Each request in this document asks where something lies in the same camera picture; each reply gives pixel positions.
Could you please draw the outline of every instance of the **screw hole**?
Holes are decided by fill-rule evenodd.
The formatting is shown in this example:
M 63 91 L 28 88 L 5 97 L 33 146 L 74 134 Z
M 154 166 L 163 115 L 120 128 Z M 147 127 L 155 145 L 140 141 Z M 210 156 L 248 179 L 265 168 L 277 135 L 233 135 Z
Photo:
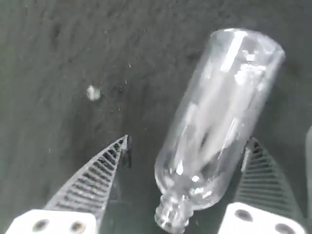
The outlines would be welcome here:
M 72 226 L 70 227 L 70 231 L 76 234 L 83 233 L 84 229 L 85 229 L 85 225 L 80 221 L 74 222 Z
M 295 234 L 295 231 L 290 226 L 283 223 L 276 224 L 275 230 L 280 234 Z
M 246 210 L 235 211 L 235 216 L 240 218 L 241 220 L 246 221 L 246 222 L 253 222 L 253 218 L 252 218 L 251 214 Z
M 34 224 L 33 226 L 33 232 L 41 232 L 43 231 L 49 224 L 48 219 L 42 219 L 39 220 L 37 223 Z

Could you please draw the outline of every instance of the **dark gray surface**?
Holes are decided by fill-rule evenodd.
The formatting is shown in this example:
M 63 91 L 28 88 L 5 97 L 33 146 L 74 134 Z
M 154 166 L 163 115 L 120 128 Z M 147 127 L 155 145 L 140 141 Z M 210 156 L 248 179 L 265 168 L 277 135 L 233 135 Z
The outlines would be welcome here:
M 309 0 L 0 0 L 0 229 L 42 207 L 80 166 L 125 133 L 133 167 L 110 233 L 161 233 L 154 160 L 209 34 L 247 27 L 287 61 L 255 136 L 306 211 L 305 133 L 312 119 Z M 85 90 L 101 88 L 92 103 Z M 196 212 L 188 233 L 215 233 L 231 192 Z

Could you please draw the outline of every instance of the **glass bottle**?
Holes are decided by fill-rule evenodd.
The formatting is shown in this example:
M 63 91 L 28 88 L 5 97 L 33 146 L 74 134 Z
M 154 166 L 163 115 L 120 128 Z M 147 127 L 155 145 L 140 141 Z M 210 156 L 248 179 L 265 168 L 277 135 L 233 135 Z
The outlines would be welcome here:
M 155 221 L 183 233 L 224 195 L 285 53 L 259 32 L 212 33 L 155 164 Z

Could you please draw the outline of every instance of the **bottle mouth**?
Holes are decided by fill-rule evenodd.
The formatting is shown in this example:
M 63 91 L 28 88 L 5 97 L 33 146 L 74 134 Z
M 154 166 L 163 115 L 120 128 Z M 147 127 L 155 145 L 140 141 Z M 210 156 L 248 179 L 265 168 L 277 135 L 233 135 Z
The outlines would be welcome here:
M 192 206 L 188 200 L 181 197 L 164 194 L 160 198 L 160 205 L 156 208 L 155 222 L 171 234 L 184 233 L 189 225 L 189 218 L 193 215 Z

